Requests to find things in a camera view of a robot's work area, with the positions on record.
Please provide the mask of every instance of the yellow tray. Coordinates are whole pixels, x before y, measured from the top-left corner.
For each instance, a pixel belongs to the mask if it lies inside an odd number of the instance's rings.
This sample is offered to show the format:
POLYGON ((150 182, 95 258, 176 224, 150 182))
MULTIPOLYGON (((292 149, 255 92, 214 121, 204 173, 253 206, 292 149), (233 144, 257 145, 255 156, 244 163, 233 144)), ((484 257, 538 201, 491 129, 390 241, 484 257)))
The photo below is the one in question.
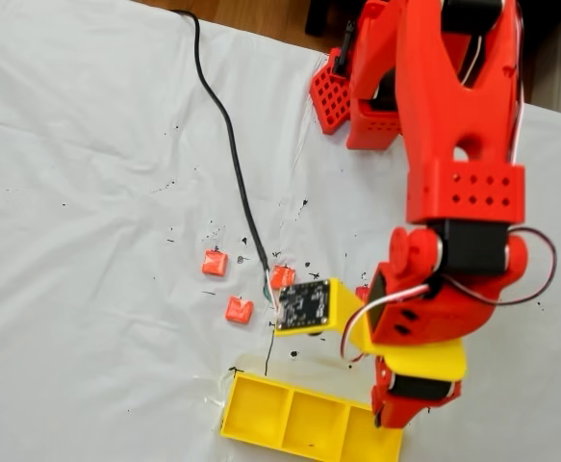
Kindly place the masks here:
POLYGON ((374 426, 365 404, 238 372, 220 434, 325 462, 396 462, 401 429, 374 426))

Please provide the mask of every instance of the wire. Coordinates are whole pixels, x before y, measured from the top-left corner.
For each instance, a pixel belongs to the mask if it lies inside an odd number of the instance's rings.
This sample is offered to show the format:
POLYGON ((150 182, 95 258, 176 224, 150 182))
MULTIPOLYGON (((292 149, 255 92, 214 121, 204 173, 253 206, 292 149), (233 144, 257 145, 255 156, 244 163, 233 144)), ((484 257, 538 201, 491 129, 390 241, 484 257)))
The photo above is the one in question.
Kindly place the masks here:
MULTIPOLYGON (((344 332, 342 333, 342 340, 340 341, 340 356, 344 358, 346 341, 350 337, 350 331, 353 329, 357 321, 360 318, 362 318, 369 310, 376 308, 377 306, 384 305, 385 303, 390 303, 392 301, 400 301, 400 300, 415 298, 417 296, 425 294, 426 292, 429 292, 429 290, 430 290, 430 286, 428 286, 427 284, 420 284, 419 286, 406 289, 405 291, 400 291, 393 294, 382 296, 374 301, 371 301, 367 305, 362 306, 359 310, 353 313, 351 317, 348 318, 348 321, 346 322, 346 326, 344 327, 344 332)), ((362 356, 363 354, 350 360, 350 362, 356 363, 361 359, 362 356)))
POLYGON ((520 303, 526 303, 527 301, 534 300, 537 296, 544 293, 549 288, 549 286, 551 285, 551 282, 553 281, 553 278, 556 275, 556 269, 558 267, 558 252, 556 251, 556 246, 553 243, 553 241, 545 233, 543 233, 542 231, 539 231, 536 228, 531 228, 529 226, 518 226, 518 227, 515 227, 515 228, 511 228, 509 230, 509 234, 516 234, 516 233, 529 233, 529 234, 533 234, 533 235, 537 236, 544 243, 546 243, 546 245, 549 247, 549 250, 551 252, 551 266, 549 267, 548 279, 546 280, 545 284, 543 286, 541 286, 541 289, 539 289, 534 294, 524 296, 524 297, 521 297, 521 298, 517 298, 515 300, 497 301, 497 300, 493 300, 491 298, 488 298, 488 297, 480 294, 479 292, 476 292, 476 291, 473 291, 472 289, 469 289, 464 284, 457 281, 456 279, 449 276, 448 274, 443 274, 442 277, 447 282, 449 282, 456 290, 460 291, 462 294, 468 295, 468 296, 474 298, 475 300, 478 300, 482 303, 486 303, 488 305, 511 306, 511 305, 519 305, 520 303))
MULTIPOLYGON (((238 188, 240 190, 240 199, 242 200, 243 214, 248 223, 248 228, 250 234, 252 235, 252 240, 257 249, 257 254, 259 255, 259 260, 261 261, 261 266, 263 267, 263 273, 265 274, 265 283, 263 286, 263 294, 271 303, 273 307, 274 316, 278 317, 278 304, 276 303, 275 296, 273 295, 273 290, 271 289, 271 279, 269 276, 269 263, 268 256, 265 253, 263 243, 261 242, 261 237, 259 236, 259 231, 257 230, 257 225, 254 222, 254 217, 252 216, 252 211, 250 210, 250 204, 248 203, 248 195, 245 190, 245 184, 243 183, 242 168, 240 167, 240 158, 238 157, 238 148, 235 143, 235 133, 233 132, 233 123, 231 122, 231 117, 227 113, 222 102, 218 99, 212 88, 205 80, 203 75, 203 69, 201 68, 201 59, 199 56, 199 42, 201 38, 201 26, 199 24, 199 19, 192 12, 186 10, 170 10, 172 13, 180 14, 182 16, 187 16, 194 22, 194 65, 196 66, 196 74, 201 81, 201 85, 205 91, 210 95, 212 100, 216 103, 222 117, 224 118, 224 123, 226 124, 226 131, 229 136, 229 147, 231 149, 231 158, 233 160, 233 169, 235 170, 235 176, 238 180, 238 188)), ((268 363, 269 357, 271 355, 271 349, 273 348, 273 338, 275 336, 275 324, 272 324, 274 329, 271 331, 271 342, 269 343, 268 358, 265 362, 265 375, 268 375, 268 363)))
POLYGON ((272 324, 273 329, 271 330, 271 342, 269 343, 269 349, 268 349, 268 357, 265 360, 265 377, 268 376, 268 365, 269 365, 269 357, 271 356, 271 349, 273 348, 273 339, 276 336, 276 324, 272 324))
POLYGON ((201 60, 199 57, 199 39, 201 36, 201 27, 199 25, 199 19, 194 13, 185 10, 170 10, 172 13, 181 14, 182 16, 188 16, 192 21, 194 21, 194 65, 196 66, 196 73, 199 76, 201 85, 206 92, 210 95, 212 100, 216 103, 217 107, 222 113, 224 122, 226 123, 226 131, 229 136, 229 146, 231 148, 231 158, 233 159, 233 168, 235 170, 235 176, 238 180, 238 188, 240 190, 240 198, 242 200, 243 213, 245 214, 245 219, 248 222, 248 228, 250 229, 250 234, 254 241, 254 245, 257 248, 257 253, 259 255, 259 260, 261 260, 261 265, 263 266, 263 271, 269 271, 268 256, 263 248, 263 243, 261 242, 261 237, 259 236, 259 231, 257 230, 257 225, 254 222, 254 217, 252 216, 252 211, 250 210, 250 204, 248 203, 248 195, 245 191, 245 184, 243 183, 242 168, 240 167, 240 158, 238 157, 238 148, 235 144, 235 133, 233 132, 233 123, 231 122, 231 117, 224 109, 222 102, 218 99, 212 88, 209 86, 203 75, 203 69, 201 69, 201 60))
POLYGON ((464 79, 462 79, 462 85, 465 85, 468 82, 469 77, 471 77, 472 70, 474 69, 474 65, 476 64, 476 62, 479 58, 479 53, 481 53, 481 44, 482 43, 483 43, 483 37, 479 36, 477 38, 476 50, 474 52, 474 57, 472 58, 472 63, 469 66, 468 70, 466 71, 466 74, 464 75, 464 79))

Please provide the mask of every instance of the red and white wire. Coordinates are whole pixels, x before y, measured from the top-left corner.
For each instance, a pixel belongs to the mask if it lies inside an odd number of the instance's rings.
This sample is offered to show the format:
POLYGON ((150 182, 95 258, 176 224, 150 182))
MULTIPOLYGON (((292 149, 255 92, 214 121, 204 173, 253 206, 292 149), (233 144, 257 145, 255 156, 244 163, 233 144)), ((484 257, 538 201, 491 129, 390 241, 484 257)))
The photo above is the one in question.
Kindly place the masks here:
MULTIPOLYGON (((390 303, 392 301, 401 301, 409 298, 415 298, 417 296, 423 295, 430 290, 430 286, 427 284, 420 284, 419 286, 406 289, 405 291, 396 292, 394 294, 389 294, 381 296, 374 301, 371 301, 367 305, 362 306, 355 313, 348 318, 346 326, 344 327, 344 332, 342 334, 342 340, 340 341, 340 356, 344 358, 344 351, 346 349, 346 341, 350 337, 350 331, 353 329, 355 324, 371 309, 377 306, 383 305, 385 303, 390 303)), ((350 362, 355 363, 359 361, 364 355, 360 354, 356 358, 350 360, 350 362)))

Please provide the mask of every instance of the black cable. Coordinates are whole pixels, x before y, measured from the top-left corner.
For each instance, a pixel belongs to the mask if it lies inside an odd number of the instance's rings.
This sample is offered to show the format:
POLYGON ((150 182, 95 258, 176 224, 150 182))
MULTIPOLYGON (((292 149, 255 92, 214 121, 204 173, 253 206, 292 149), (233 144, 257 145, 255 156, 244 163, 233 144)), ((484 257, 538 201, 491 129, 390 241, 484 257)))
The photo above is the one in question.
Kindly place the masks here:
POLYGON ((268 350, 268 358, 265 360, 265 377, 268 376, 268 364, 269 364, 269 357, 271 356, 271 349, 273 348, 273 338, 276 336, 276 331, 275 331, 275 324, 272 324, 271 322, 269 323, 270 326, 273 326, 273 330, 271 331, 271 343, 269 344, 269 350, 268 350))
POLYGON ((199 19, 194 13, 187 12, 185 10, 170 10, 172 13, 181 14, 182 16, 188 16, 194 21, 194 65, 196 66, 196 73, 199 76, 201 85, 206 92, 210 95, 212 100, 216 103, 222 117, 224 117, 224 122, 226 123, 226 131, 229 135, 229 146, 231 147, 231 157, 233 158, 233 168, 235 170, 235 176, 238 180, 238 187, 240 189, 240 198, 242 200, 243 213, 245 214, 245 219, 248 222, 248 228, 250 229, 250 234, 252 235, 252 240, 254 245, 257 247, 257 253, 259 255, 259 260, 261 260, 261 265, 263 265, 263 271, 267 274, 269 271, 268 256, 263 248, 263 243, 261 243, 261 238, 259 237, 259 231, 257 230, 257 225, 254 222, 254 217, 252 216, 252 211, 250 210, 250 204, 248 203, 248 195, 245 191, 245 184, 243 183, 242 169, 240 168, 240 159, 238 157, 238 148, 235 144, 235 134, 233 132, 233 124, 231 123, 231 117, 224 109, 222 102, 218 99, 212 88, 208 85, 203 75, 203 70, 201 69, 201 61, 199 59, 199 38, 201 35, 201 27, 199 26, 199 19))

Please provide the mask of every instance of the black speck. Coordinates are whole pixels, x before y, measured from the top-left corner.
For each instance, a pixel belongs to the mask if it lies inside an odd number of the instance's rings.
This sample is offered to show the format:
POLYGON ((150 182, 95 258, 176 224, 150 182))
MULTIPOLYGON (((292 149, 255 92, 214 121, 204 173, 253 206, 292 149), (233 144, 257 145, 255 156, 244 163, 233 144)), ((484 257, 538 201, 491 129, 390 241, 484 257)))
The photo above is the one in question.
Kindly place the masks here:
POLYGON ((229 368, 229 371, 233 373, 233 378, 235 378, 236 373, 243 372, 241 369, 238 369, 235 366, 233 366, 232 368, 229 368))

